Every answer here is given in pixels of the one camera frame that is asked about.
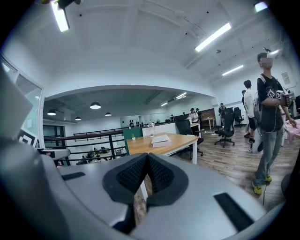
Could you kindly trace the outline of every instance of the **white box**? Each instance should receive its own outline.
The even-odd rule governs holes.
[[[171,140],[169,139],[168,135],[161,135],[154,137],[151,143],[153,148],[166,147],[171,145]]]

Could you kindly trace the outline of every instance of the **pink blanket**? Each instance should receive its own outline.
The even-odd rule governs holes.
[[[297,135],[300,138],[300,119],[296,120],[297,127],[292,127],[289,121],[285,122],[286,125],[286,131],[287,131],[287,140],[288,142],[292,142],[295,135]]]

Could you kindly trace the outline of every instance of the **wood plank floor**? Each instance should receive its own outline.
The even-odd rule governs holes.
[[[211,135],[211,133],[202,134],[204,142],[199,146],[204,155],[201,157],[200,153],[198,153],[197,164],[217,171],[219,174],[249,192],[263,204],[263,194],[257,196],[251,187],[251,182],[253,181],[262,153],[253,154],[248,151],[248,139],[243,137],[244,134],[245,127],[236,127],[234,136],[232,137],[235,146],[233,146],[232,143],[226,143],[225,148],[219,143],[214,145],[214,142],[220,139],[218,135]],[[284,146],[281,147],[277,158],[274,160],[270,170],[273,181],[267,186],[266,190],[265,186],[262,188],[263,191],[265,190],[263,206],[267,211],[270,211],[285,200],[281,191],[281,181],[286,174],[292,172],[299,148],[300,139],[294,139],[292,143],[288,143],[287,140],[285,140]],[[191,163],[189,153],[184,153],[181,156],[175,155],[173,157]],[[145,184],[147,192],[150,195],[152,190],[151,182],[148,177],[145,179]],[[140,196],[141,195],[137,195],[139,201],[135,203],[136,207],[139,206],[139,211],[136,211],[136,218],[140,216],[137,219],[137,223],[145,216],[145,209],[141,209],[140,207],[141,205],[145,206],[143,197]]]

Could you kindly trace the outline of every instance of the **yellow sneaker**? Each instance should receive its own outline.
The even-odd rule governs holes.
[[[262,186],[254,186],[253,182],[252,182],[252,187],[253,187],[253,191],[254,193],[261,195],[262,194]]]
[[[272,182],[272,178],[271,178],[271,176],[270,176],[270,175],[268,175],[268,176],[266,177],[266,182],[267,182],[267,183],[270,183],[270,182]]]

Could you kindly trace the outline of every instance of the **black shorts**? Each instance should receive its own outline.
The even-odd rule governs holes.
[[[255,120],[254,120],[254,118],[249,118],[249,127],[250,127],[252,130],[255,130],[255,129],[256,129],[256,125],[255,125]]]

